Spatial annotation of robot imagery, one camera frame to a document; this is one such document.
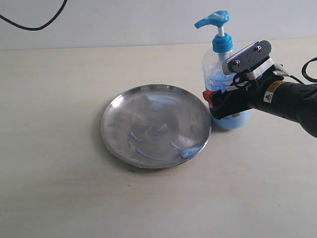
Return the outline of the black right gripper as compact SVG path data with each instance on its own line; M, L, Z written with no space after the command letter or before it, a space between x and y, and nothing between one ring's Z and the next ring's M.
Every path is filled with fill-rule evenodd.
M249 109L256 109L274 116L282 117L285 112L277 105L277 101L264 100L265 92L268 87L276 82L284 83L282 76L268 75L258 81L251 81L248 88L240 88L233 91L210 91L203 92L203 98L212 104L210 108L211 115L216 119L222 119L226 116L244 112Z

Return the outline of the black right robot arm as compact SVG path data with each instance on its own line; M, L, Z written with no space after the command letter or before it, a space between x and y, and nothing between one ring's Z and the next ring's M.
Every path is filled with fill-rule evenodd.
M317 136L317 86L285 81L282 76L262 76L232 91L203 92L211 115L222 119L250 109L296 122Z

